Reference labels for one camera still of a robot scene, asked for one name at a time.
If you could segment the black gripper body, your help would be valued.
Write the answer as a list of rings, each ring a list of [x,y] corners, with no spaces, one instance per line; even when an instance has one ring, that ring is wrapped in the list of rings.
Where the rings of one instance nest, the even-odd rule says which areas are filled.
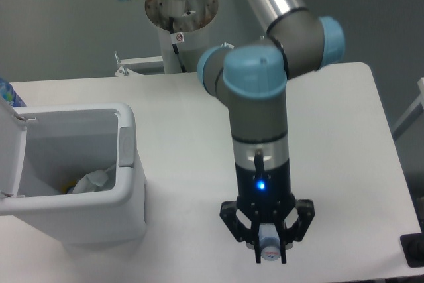
[[[286,218],[295,207],[290,182],[290,162],[264,171],[255,177],[255,171],[247,170],[238,164],[235,166],[237,176],[237,208],[250,220],[254,212],[259,212],[261,223],[274,223],[273,211],[281,218]]]

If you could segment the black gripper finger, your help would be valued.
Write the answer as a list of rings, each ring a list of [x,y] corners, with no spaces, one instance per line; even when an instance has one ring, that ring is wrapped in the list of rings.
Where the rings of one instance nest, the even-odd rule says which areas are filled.
[[[280,234],[281,263],[287,263],[286,245],[289,243],[301,242],[315,217],[315,207],[312,200],[300,199],[296,201],[297,220],[290,228],[282,228]]]
[[[260,227],[260,214],[256,208],[255,203],[251,203],[247,209],[248,220],[251,221],[250,228],[237,217],[237,202],[224,201],[221,204],[219,217],[222,219],[227,229],[231,232],[237,242],[245,241],[247,244],[253,246],[255,261],[261,263],[261,252],[259,244],[259,227]]]

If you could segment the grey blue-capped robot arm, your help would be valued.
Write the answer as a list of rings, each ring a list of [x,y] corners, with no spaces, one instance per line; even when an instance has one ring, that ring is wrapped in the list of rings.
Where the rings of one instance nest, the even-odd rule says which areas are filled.
[[[303,0],[248,2],[264,37],[206,50],[196,72],[229,112],[238,196],[221,205],[220,217],[257,262],[285,262],[315,216],[313,202],[296,199],[291,189],[286,85],[339,62],[345,35],[336,19],[315,16]]]

